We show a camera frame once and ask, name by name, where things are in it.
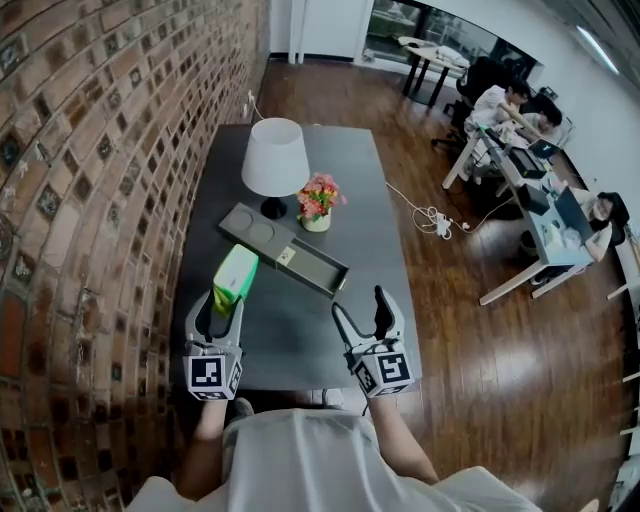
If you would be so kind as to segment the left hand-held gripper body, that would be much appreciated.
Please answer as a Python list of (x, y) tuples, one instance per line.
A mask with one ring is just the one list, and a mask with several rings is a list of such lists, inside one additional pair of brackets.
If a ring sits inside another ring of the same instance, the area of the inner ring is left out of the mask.
[(185, 348), (188, 391), (201, 401), (233, 400), (243, 373), (240, 335), (235, 332), (207, 340), (190, 333)]

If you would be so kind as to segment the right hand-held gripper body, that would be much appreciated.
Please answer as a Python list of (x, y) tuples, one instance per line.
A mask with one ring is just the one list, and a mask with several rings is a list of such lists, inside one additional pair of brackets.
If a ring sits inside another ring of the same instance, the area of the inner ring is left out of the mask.
[(401, 393), (416, 380), (400, 339), (362, 343), (349, 347), (344, 356), (368, 399)]

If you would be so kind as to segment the green and white box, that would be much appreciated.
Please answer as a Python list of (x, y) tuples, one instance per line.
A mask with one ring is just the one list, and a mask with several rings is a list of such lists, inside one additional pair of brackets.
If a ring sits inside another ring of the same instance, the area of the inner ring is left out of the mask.
[(259, 258), (236, 244), (224, 258), (213, 278), (213, 308), (225, 317), (231, 315), (239, 299), (246, 300), (258, 269)]

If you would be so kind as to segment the person's left forearm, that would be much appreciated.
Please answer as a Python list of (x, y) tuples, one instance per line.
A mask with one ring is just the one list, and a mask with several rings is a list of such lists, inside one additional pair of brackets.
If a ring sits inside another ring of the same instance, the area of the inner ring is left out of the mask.
[(204, 403), (177, 480), (178, 493), (198, 501), (222, 482), (222, 451), (226, 400)]

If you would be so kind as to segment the person's right forearm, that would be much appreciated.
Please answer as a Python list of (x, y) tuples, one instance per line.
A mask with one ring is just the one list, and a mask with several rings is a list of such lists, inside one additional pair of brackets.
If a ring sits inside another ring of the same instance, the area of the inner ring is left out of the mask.
[(381, 456), (390, 468), (399, 476), (436, 484), (435, 468), (401, 417), (394, 396), (370, 398), (367, 405)]

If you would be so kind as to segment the gray box sleeve with circles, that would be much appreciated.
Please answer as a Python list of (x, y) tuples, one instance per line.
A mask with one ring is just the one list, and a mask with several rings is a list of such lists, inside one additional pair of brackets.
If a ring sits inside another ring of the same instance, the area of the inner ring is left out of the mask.
[(288, 266), (296, 254), (292, 231), (242, 203), (219, 222), (218, 228), (229, 240), (243, 245), (274, 268)]

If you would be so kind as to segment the cream flower vase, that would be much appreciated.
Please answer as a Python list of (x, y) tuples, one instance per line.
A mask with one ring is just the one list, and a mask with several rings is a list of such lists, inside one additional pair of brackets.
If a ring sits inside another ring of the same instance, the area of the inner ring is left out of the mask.
[(331, 225), (331, 209), (305, 209), (300, 212), (302, 227), (313, 233), (326, 232)]

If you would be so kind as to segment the person's white t-shirt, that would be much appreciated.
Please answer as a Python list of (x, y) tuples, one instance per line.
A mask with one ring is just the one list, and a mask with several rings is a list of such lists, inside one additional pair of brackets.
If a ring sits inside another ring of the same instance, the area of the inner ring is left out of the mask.
[(339, 410), (280, 410), (232, 424), (222, 484), (200, 499), (151, 477), (127, 512), (542, 512), (476, 466), (427, 484), (398, 475), (373, 425)]

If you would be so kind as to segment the pink flower bouquet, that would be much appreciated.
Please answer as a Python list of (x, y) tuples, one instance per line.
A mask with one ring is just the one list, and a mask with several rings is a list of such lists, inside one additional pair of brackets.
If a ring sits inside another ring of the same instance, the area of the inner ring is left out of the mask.
[(304, 187), (296, 193), (299, 203), (298, 220), (324, 220), (331, 209), (346, 204), (347, 199), (330, 174), (315, 173)]

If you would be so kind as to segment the white shade table lamp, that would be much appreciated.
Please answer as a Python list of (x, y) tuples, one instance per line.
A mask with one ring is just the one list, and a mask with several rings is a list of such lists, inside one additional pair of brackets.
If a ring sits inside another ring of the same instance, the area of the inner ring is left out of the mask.
[(263, 216), (277, 220), (287, 212), (283, 198), (297, 194), (310, 178), (301, 126), (286, 118), (262, 119), (251, 128), (241, 177), (265, 197)]

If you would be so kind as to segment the long white desk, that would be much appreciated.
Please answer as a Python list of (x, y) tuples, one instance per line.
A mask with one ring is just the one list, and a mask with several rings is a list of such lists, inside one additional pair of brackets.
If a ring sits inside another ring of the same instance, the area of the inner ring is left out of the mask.
[[(457, 179), (462, 177), (465, 163), (472, 155), (478, 141), (482, 141), (485, 144), (487, 155), (496, 164), (505, 179), (505, 184), (496, 194), (501, 195), (505, 191), (511, 192), (513, 200), (523, 214), (525, 227), (532, 235), (537, 253), (536, 261), (516, 276), (482, 296), (479, 299), (479, 303), (485, 306), (495, 301), (546, 268), (565, 267), (567, 269), (565, 273), (532, 292), (532, 296), (538, 298), (576, 273), (586, 269), (587, 266), (594, 262), (594, 259), (584, 244), (577, 241), (568, 241), (565, 237), (570, 228), (564, 222), (564, 218), (556, 207), (560, 190), (559, 181), (555, 173), (552, 171), (546, 172), (540, 179), (524, 178), (509, 158), (508, 153), (501, 149), (482, 128), (477, 129), (468, 139), (461, 154), (443, 180), (442, 188), (449, 189)], [(520, 196), (528, 189), (535, 189), (545, 194), (548, 209), (544, 213), (535, 213), (523, 205)]]

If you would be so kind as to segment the small black box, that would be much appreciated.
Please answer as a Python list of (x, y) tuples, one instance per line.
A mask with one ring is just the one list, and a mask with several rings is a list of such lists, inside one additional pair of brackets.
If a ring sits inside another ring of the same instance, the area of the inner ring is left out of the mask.
[(517, 198), (524, 210), (539, 216), (544, 215), (550, 208), (546, 194), (528, 184), (518, 188)]

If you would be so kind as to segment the long black case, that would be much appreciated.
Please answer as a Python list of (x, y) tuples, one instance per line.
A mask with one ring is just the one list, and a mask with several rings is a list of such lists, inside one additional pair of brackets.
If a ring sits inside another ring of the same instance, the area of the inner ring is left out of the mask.
[(525, 179), (540, 180), (546, 174), (546, 169), (540, 160), (527, 149), (512, 147), (508, 156), (519, 174)]

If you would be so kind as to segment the dark open laptop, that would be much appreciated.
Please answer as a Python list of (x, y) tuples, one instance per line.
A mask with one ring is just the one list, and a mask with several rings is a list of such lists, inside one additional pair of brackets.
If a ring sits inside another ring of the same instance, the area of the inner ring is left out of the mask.
[(555, 207), (565, 226), (579, 234), (582, 244), (594, 235), (587, 216), (569, 187), (565, 187), (556, 199)]

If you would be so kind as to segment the open laptop with glowing logo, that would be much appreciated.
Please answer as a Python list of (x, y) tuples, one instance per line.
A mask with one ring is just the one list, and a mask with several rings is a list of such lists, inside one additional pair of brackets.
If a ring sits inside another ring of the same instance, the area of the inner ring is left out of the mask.
[(544, 138), (538, 138), (529, 144), (528, 150), (539, 159), (549, 159), (558, 153), (561, 148)]

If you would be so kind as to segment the small white desk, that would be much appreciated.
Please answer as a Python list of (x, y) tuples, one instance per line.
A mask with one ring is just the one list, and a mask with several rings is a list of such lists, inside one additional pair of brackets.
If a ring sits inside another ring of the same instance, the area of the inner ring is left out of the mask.
[(622, 272), (624, 275), (624, 284), (606, 296), (607, 300), (612, 300), (623, 292), (631, 292), (633, 289), (640, 287), (640, 257), (636, 255), (634, 245), (625, 241), (616, 247), (616, 253)]

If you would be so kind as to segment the black office chair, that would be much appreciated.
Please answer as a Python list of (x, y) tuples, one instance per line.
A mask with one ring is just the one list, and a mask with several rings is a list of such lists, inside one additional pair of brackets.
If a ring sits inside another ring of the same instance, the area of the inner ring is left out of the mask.
[(610, 218), (612, 223), (611, 247), (616, 247), (625, 241), (625, 227), (630, 220), (629, 212), (621, 196), (617, 193), (615, 193), (614, 196), (616, 199), (614, 201), (614, 209)]
[(479, 57), (466, 71), (463, 79), (458, 79), (456, 89), (461, 98), (454, 104), (452, 128), (445, 138), (431, 140), (433, 146), (447, 146), (462, 150), (467, 142), (464, 123), (471, 114), (478, 98), (492, 86), (506, 88), (512, 74), (507, 67), (489, 57)]

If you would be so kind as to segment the black leg table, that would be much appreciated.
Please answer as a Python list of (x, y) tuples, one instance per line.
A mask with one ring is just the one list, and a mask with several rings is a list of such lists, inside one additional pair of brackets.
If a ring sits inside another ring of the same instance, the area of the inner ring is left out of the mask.
[[(445, 80), (451, 71), (464, 74), (470, 62), (457, 51), (446, 46), (419, 45), (417, 39), (402, 37), (401, 47), (411, 55), (411, 67), (402, 88), (402, 94), (429, 108), (435, 106)], [(429, 99), (422, 93), (422, 85), (429, 66), (440, 67), (441, 72)]]

